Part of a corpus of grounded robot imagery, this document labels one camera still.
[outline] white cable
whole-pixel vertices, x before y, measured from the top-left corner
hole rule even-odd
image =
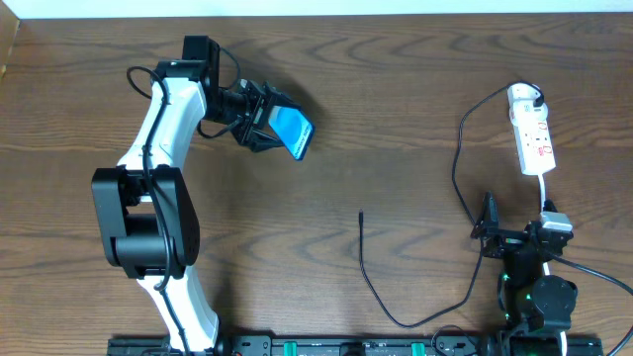
[[[538,186],[541,190],[541,212],[543,212],[543,207],[545,207],[545,178],[543,178],[543,174],[538,175]]]
[[[543,208],[545,208],[545,178],[543,174],[538,175],[538,187],[541,192],[541,213],[543,212]],[[543,262],[543,275],[550,275],[550,266],[547,262]],[[561,331],[561,337],[559,338],[560,346],[561,346],[561,356],[567,356],[567,334],[565,331]]]

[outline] black cable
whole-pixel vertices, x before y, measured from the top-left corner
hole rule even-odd
[[[164,214],[162,212],[162,209],[160,208],[160,204],[158,203],[158,198],[156,196],[156,191],[154,189],[153,179],[149,175],[149,151],[151,150],[151,142],[154,138],[154,135],[156,134],[156,130],[158,129],[158,125],[160,124],[162,115],[164,114],[165,109],[167,108],[167,104],[169,103],[169,91],[167,90],[167,86],[165,85],[165,83],[163,83],[162,79],[160,78],[160,76],[158,76],[158,74],[156,74],[156,72],[142,66],[132,66],[128,68],[128,72],[127,72],[128,82],[138,93],[140,93],[140,95],[148,99],[151,99],[151,96],[147,96],[147,94],[143,92],[142,90],[140,90],[136,86],[134,81],[132,80],[132,72],[134,72],[135,70],[140,70],[142,72],[149,74],[149,77],[154,82],[158,83],[158,85],[160,86],[160,90],[162,91],[162,100],[160,102],[160,108],[158,109],[158,113],[156,114],[156,118],[154,119],[154,122],[152,123],[151,128],[149,129],[149,133],[147,134],[147,139],[145,140],[145,145],[142,147],[142,175],[145,181],[147,192],[149,193],[149,196],[151,197],[154,210],[156,211],[156,220],[158,222],[159,229],[162,232],[162,237],[165,244],[165,254],[166,254],[165,274],[163,276],[162,281],[154,286],[154,290],[160,293],[160,295],[163,297],[163,300],[167,304],[167,310],[169,311],[171,318],[176,324],[176,327],[178,327],[178,333],[180,334],[180,337],[182,339],[183,347],[185,349],[185,355],[189,355],[189,345],[187,343],[187,338],[185,337],[185,330],[182,328],[182,325],[180,325],[180,321],[178,320],[178,317],[173,311],[173,308],[171,307],[171,303],[169,302],[169,298],[167,296],[167,292],[165,291],[165,289],[167,288],[167,283],[169,282],[169,278],[171,277],[170,271],[171,271],[171,263],[172,263],[171,258],[173,254],[173,246],[171,244],[171,239],[169,237],[169,231],[167,229],[167,223],[165,222]]]
[[[625,290],[626,292],[628,292],[631,296],[633,296],[633,289],[629,286],[627,286],[626,284],[624,284],[624,282],[621,282],[609,275],[603,274],[601,272],[598,272],[594,269],[588,268],[587,266],[584,266],[582,264],[576,263],[576,262],[572,262],[572,261],[568,261],[563,257],[559,257],[557,255],[555,255],[554,253],[548,251],[547,249],[543,248],[543,246],[540,244],[540,242],[536,239],[536,236],[533,236],[533,242],[535,243],[536,246],[538,246],[537,251],[541,254],[541,256],[545,257],[549,257],[557,262],[560,262],[564,265],[570,266],[572,268],[576,268],[577,270],[583,271],[585,273],[591,274],[594,277],[598,277],[601,278],[607,282],[610,282],[618,287],[620,287],[621,289]],[[613,356],[615,354],[617,354],[623,347],[624,345],[626,345],[627,342],[629,342],[629,340],[631,339],[631,337],[633,337],[633,326],[631,326],[631,328],[629,329],[629,331],[626,333],[626,335],[624,335],[624,338],[622,338],[622,340],[620,340],[620,342],[615,345],[615,347],[607,354],[607,356]]]
[[[534,101],[534,106],[539,107],[545,101],[545,95],[543,95],[543,92],[541,91],[541,89],[539,89],[536,85],[534,85],[532,83],[529,83],[529,82],[526,82],[524,80],[517,80],[515,82],[512,82],[510,84],[505,85],[502,88],[497,89],[493,94],[487,96],[484,100],[482,100],[477,105],[475,105],[471,110],[466,112],[466,114],[462,118],[462,122],[459,124],[459,135],[458,135],[458,138],[457,138],[457,150],[455,151],[455,158],[453,159],[453,168],[452,168],[452,172],[451,172],[451,179],[453,180],[453,187],[455,187],[455,193],[457,193],[457,197],[459,198],[460,203],[462,203],[462,207],[464,207],[464,211],[466,211],[466,215],[468,215],[468,219],[471,221],[471,223],[473,225],[475,224],[475,219],[473,218],[473,215],[471,214],[470,210],[468,209],[468,206],[466,205],[466,202],[464,201],[464,197],[462,197],[462,193],[460,193],[459,188],[457,187],[457,182],[455,181],[455,170],[457,168],[457,159],[459,158],[459,153],[462,150],[462,136],[463,136],[462,135],[462,131],[464,130],[464,124],[466,123],[466,119],[468,119],[468,117],[475,110],[477,110],[479,107],[481,107],[482,105],[487,103],[489,100],[491,100],[498,93],[502,92],[503,90],[506,90],[507,88],[509,88],[510,86],[512,86],[514,84],[529,85],[530,87],[532,87],[536,91],[538,91],[540,96]]]
[[[227,89],[232,89],[237,84],[239,84],[239,77],[241,76],[241,68],[239,67],[239,62],[237,61],[237,59],[235,59],[235,57],[228,51],[228,49],[226,49],[224,47],[221,47],[221,50],[224,53],[226,53],[226,55],[228,55],[230,57],[230,59],[233,60],[233,62],[235,63],[235,69],[237,70],[237,73],[235,74],[235,79],[230,84],[230,86],[228,86],[228,88],[227,88]],[[216,134],[207,134],[207,133],[202,131],[202,121],[200,121],[200,122],[198,122],[198,125],[196,126],[196,131],[198,132],[198,134],[200,136],[202,136],[202,137],[204,137],[206,139],[212,139],[212,138],[220,137],[221,135],[228,133],[229,131],[235,129],[241,123],[242,123],[242,118],[238,117],[237,119],[235,119],[235,121],[233,121],[232,123],[228,124],[225,128],[220,130],[218,133],[216,133]]]
[[[468,299],[471,296],[471,292],[473,292],[473,286],[475,286],[475,280],[477,279],[477,273],[479,272],[479,268],[482,265],[482,257],[484,257],[484,241],[480,239],[480,252],[479,252],[479,259],[477,260],[477,265],[475,265],[475,272],[473,273],[473,279],[471,280],[471,284],[468,287],[468,292],[466,292],[466,297],[464,297],[464,300],[452,307],[446,308],[442,311],[438,311],[435,314],[421,320],[418,322],[415,322],[413,324],[404,324],[401,323],[399,321],[397,321],[392,315],[391,313],[387,310],[387,308],[385,307],[385,305],[383,304],[383,301],[380,299],[380,297],[378,296],[378,293],[376,293],[376,290],[374,289],[374,286],[372,286],[372,283],[369,281],[369,277],[367,276],[367,272],[365,271],[365,264],[363,262],[363,211],[361,210],[358,213],[358,224],[360,225],[360,251],[358,254],[358,260],[360,262],[360,271],[363,274],[363,278],[365,278],[365,282],[367,282],[367,286],[369,287],[369,289],[372,291],[372,293],[374,294],[374,298],[376,298],[376,301],[378,302],[378,305],[380,306],[380,308],[383,310],[383,312],[385,312],[385,315],[389,318],[389,320],[392,321],[392,323],[394,323],[395,325],[402,327],[402,328],[416,328],[418,326],[421,326],[441,315],[444,315],[448,312],[452,312],[454,310],[456,310],[457,308],[461,307],[462,305],[464,305]]]
[[[460,330],[460,332],[464,335],[464,337],[466,337],[468,339],[468,342],[470,342],[471,345],[473,345],[475,347],[475,353],[477,353],[479,351],[478,343],[475,342],[470,336],[468,336],[468,334],[466,333],[466,331],[464,331],[464,329],[462,329],[461,327],[459,327],[457,325],[449,324],[449,325],[444,325],[444,326],[440,327],[439,329],[437,329],[437,331],[435,331],[435,333],[433,334],[433,337],[431,337],[431,347],[433,347],[435,349],[435,351],[437,351],[437,353],[441,354],[442,356],[446,356],[445,353],[443,353],[442,351],[440,351],[437,348],[437,345],[435,344],[435,337],[437,337],[437,335],[442,330],[445,330],[445,329],[447,329],[449,327],[456,328],[456,329]]]
[[[204,133],[202,131],[202,121],[198,122],[198,125],[196,126],[196,130],[198,131],[198,134],[204,138],[207,139],[211,139],[211,138],[216,138],[216,137],[220,137],[223,134],[228,133],[229,131],[235,129],[239,124],[241,124],[243,122],[242,117],[237,117],[237,119],[235,119],[232,123],[226,125],[222,130],[218,131],[218,133],[216,134],[207,134]]]
[[[503,90],[506,90],[507,88],[509,88],[510,86],[514,85],[514,84],[526,84],[529,85],[530,87],[534,88],[536,91],[538,91],[539,93],[539,97],[534,101],[534,106],[536,107],[540,107],[541,105],[543,105],[544,100],[545,100],[545,95],[543,95],[543,92],[541,91],[541,89],[539,89],[537,86],[535,86],[532,83],[523,81],[523,80],[517,80],[513,83],[507,84],[504,87],[497,89],[493,94],[489,95],[488,97],[486,97],[484,100],[482,100],[481,102],[479,102],[477,105],[475,105],[471,110],[469,110],[466,115],[464,115],[464,118],[462,118],[462,122],[459,125],[459,135],[458,135],[458,139],[457,139],[457,150],[455,151],[455,158],[453,159],[453,167],[452,167],[452,172],[451,172],[451,177],[452,177],[452,181],[453,181],[453,187],[455,188],[455,193],[457,193],[457,197],[459,198],[459,201],[462,203],[462,207],[464,208],[464,211],[466,212],[466,215],[468,216],[468,219],[471,221],[472,225],[475,225],[475,219],[473,218],[473,215],[471,214],[471,211],[468,209],[468,205],[466,205],[466,202],[464,201],[464,197],[462,197],[462,193],[459,191],[459,187],[457,186],[457,182],[455,181],[455,171],[457,168],[457,160],[459,159],[459,153],[461,152],[462,149],[462,132],[464,130],[464,124],[466,123],[466,119],[468,119],[469,115],[471,115],[475,110],[477,110],[480,106],[482,106],[483,104],[485,104],[486,102],[488,102],[489,100],[492,99],[492,97],[494,97],[496,94],[502,92]],[[387,315],[387,317],[389,318],[389,320],[391,320],[395,325],[399,326],[399,327],[403,327],[403,328],[415,328],[418,326],[421,326],[441,315],[444,315],[448,312],[452,312],[454,310],[456,310],[457,308],[461,307],[462,305],[464,305],[466,302],[468,302],[468,299],[471,296],[471,292],[473,291],[473,287],[475,286],[475,280],[477,279],[477,274],[479,273],[479,268],[482,265],[482,258],[484,257],[484,242],[480,239],[480,250],[479,250],[479,258],[477,260],[477,264],[475,265],[475,272],[473,273],[473,278],[471,279],[471,284],[468,287],[468,292],[466,292],[466,296],[464,297],[464,300],[462,300],[460,303],[446,308],[442,311],[438,311],[435,314],[421,320],[418,322],[415,322],[413,324],[404,324],[401,323],[399,321],[397,321],[392,315],[391,313],[387,310],[387,308],[385,307],[385,305],[383,304],[383,301],[380,299],[380,297],[378,296],[378,293],[376,293],[376,290],[374,289],[374,286],[372,286],[372,283],[369,281],[369,277],[367,276],[367,272],[365,272],[365,264],[363,262],[363,211],[361,210],[358,213],[358,222],[360,225],[360,252],[359,252],[359,262],[360,262],[360,270],[363,274],[363,277],[365,278],[365,282],[367,282],[367,286],[369,287],[369,289],[372,291],[372,293],[374,294],[374,297],[376,298],[376,301],[378,302],[378,304],[380,305],[380,308],[383,310],[383,312],[385,312],[385,314]]]

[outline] blue object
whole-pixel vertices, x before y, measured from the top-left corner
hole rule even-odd
[[[302,160],[315,128],[299,109],[275,106],[268,124],[296,160]]]

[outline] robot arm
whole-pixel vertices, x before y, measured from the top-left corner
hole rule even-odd
[[[297,160],[306,153],[314,128],[301,107],[270,87],[242,80],[237,92],[218,85],[220,47],[207,37],[186,37],[180,60],[161,61],[154,70],[164,84],[168,104],[160,118],[163,90],[152,83],[151,103],[130,150],[116,168],[99,168],[92,190],[106,257],[123,267],[147,290],[160,311],[174,349],[204,351],[216,346],[219,319],[208,305],[193,266],[200,248],[200,226],[182,177],[192,135],[201,120],[225,124],[240,145],[252,151],[285,145]],[[152,202],[143,176],[143,149],[157,202]],[[262,129],[270,125],[274,137]],[[171,251],[156,215],[130,214],[127,207],[154,203],[163,211]],[[169,258],[169,271],[166,261]],[[157,285],[170,279],[163,294]]]

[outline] white power strip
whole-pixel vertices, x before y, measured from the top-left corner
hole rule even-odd
[[[507,89],[510,121],[514,125],[521,172],[525,175],[540,175],[556,167],[547,125],[547,104],[534,107],[539,96],[538,91],[526,84],[514,84]]]

